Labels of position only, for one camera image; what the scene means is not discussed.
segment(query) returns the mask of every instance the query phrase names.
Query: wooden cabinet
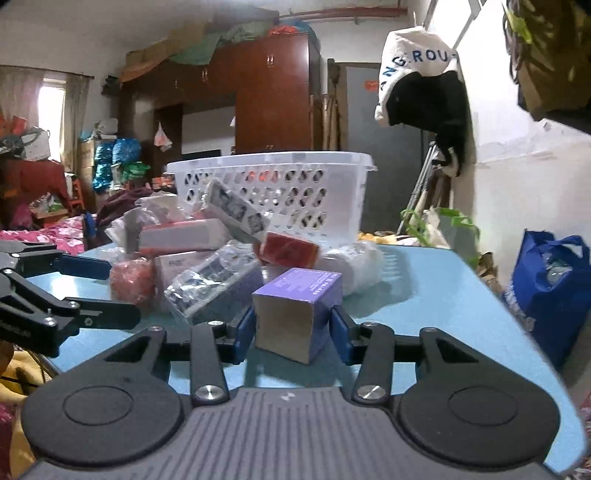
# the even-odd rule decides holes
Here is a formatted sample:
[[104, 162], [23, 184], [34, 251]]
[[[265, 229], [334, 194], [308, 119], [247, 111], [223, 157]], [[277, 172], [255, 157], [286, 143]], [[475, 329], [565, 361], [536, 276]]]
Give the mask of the wooden cabinet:
[[[165, 160], [180, 159], [183, 108], [173, 107], [221, 104], [218, 98], [227, 102], [232, 95], [237, 153], [309, 150], [314, 131], [310, 106], [320, 101], [318, 49], [307, 34], [280, 35], [218, 48], [207, 66], [165, 61], [123, 85], [119, 130], [149, 149], [142, 160], [156, 176]], [[166, 134], [177, 141], [165, 156], [151, 142], [163, 114]]]

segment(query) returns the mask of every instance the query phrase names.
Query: door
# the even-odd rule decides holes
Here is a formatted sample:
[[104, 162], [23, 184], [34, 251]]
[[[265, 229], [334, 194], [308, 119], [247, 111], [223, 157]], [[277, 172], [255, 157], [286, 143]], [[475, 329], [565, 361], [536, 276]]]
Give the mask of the door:
[[421, 142], [426, 134], [421, 135], [418, 128], [381, 127], [374, 120], [378, 73], [379, 65], [346, 66], [341, 68], [339, 82], [346, 82], [345, 149], [371, 155], [378, 168], [377, 172], [368, 173], [361, 219], [364, 232], [397, 230], [400, 211], [408, 204], [427, 152]]

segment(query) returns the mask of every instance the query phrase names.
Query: purple box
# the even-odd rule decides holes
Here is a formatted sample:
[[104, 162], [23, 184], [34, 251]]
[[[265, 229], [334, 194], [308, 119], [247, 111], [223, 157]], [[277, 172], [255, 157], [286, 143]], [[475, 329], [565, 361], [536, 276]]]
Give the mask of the purple box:
[[343, 300], [341, 274], [292, 268], [252, 298], [256, 346], [309, 364], [329, 338], [330, 309]]

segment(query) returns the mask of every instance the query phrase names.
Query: light blue table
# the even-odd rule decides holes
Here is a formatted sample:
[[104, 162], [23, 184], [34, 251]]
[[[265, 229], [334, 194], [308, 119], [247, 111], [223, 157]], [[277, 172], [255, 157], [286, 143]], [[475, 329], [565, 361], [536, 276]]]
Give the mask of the light blue table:
[[[545, 464], [566, 474], [577, 467], [586, 451], [586, 438], [569, 395], [533, 341], [472, 270], [454, 253], [414, 247], [383, 247], [386, 259], [384, 280], [365, 294], [348, 297], [343, 306], [357, 321], [371, 320], [392, 327], [402, 335], [417, 335], [422, 327], [437, 327], [458, 340], [545, 389], [560, 409], [560, 430]], [[108, 299], [107, 282], [60, 274], [30, 279], [56, 297]], [[150, 325], [178, 325], [171, 316], [144, 315], [137, 330]], [[132, 332], [82, 329], [65, 341], [52, 364], [61, 371], [75, 367]], [[251, 348], [240, 365], [224, 370], [230, 389], [249, 387], [350, 388], [358, 367], [342, 365], [334, 346], [328, 344], [310, 366], [292, 362], [273, 353]], [[172, 365], [170, 385], [189, 393], [188, 362]], [[396, 364], [392, 392], [401, 393], [415, 383], [413, 364]]]

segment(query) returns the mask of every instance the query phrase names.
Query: window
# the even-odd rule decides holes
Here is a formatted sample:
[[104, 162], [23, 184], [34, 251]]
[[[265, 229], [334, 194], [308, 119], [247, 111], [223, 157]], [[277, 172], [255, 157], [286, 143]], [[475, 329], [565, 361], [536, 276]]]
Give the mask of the window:
[[50, 159], [61, 161], [61, 112], [64, 107], [66, 82], [46, 79], [39, 91], [39, 127], [49, 131]]

